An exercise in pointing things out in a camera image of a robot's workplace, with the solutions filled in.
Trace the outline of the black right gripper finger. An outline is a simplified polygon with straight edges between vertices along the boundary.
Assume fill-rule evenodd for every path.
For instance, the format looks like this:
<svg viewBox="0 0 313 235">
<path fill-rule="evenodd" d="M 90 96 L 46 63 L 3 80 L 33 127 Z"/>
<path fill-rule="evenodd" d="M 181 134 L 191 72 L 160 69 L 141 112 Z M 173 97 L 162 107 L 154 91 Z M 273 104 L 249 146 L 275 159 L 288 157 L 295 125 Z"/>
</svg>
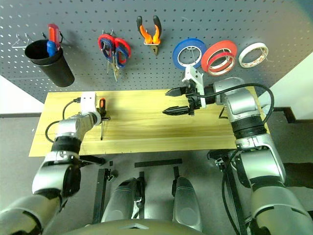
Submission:
<svg viewBox="0 0 313 235">
<path fill-rule="evenodd" d="M 167 91 L 165 93 L 166 96 L 173 96 L 173 97 L 177 97 L 177 96 L 181 96 L 186 94 L 186 87 L 178 87 L 178 88 L 173 88 L 170 89 L 169 91 Z"/>
<path fill-rule="evenodd" d="M 189 115 L 189 107 L 188 106 L 173 106 L 162 111 L 163 114 L 169 116 L 179 116 L 179 115 Z"/>
</svg>

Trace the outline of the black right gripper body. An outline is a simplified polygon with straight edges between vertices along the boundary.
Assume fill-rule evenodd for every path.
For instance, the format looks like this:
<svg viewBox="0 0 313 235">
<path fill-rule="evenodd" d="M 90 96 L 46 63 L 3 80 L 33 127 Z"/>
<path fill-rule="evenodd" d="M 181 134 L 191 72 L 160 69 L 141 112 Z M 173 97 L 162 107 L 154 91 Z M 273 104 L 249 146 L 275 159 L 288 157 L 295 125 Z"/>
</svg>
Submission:
<svg viewBox="0 0 313 235">
<path fill-rule="evenodd" d="M 188 115 L 193 116 L 194 111 L 202 107 L 201 98 L 198 97 L 199 93 L 196 88 L 195 82 L 189 82 L 186 87 L 185 96 L 189 103 Z"/>
</svg>

